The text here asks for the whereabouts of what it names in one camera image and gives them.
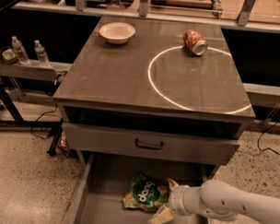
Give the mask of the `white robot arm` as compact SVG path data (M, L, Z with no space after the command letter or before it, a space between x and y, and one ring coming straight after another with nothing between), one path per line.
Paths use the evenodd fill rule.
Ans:
M232 221L237 214L262 224L280 224L279 198L247 193L219 180L207 180L199 187L178 185L172 179L168 182L169 201L157 210L150 224L165 224L177 216L191 215Z

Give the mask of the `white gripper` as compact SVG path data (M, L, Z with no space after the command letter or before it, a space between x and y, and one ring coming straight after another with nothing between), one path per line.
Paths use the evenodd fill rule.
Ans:
M148 221L149 224L165 224L177 216L191 216L184 204L184 196L189 185L178 185L173 179L167 179L170 189L169 207L163 205Z

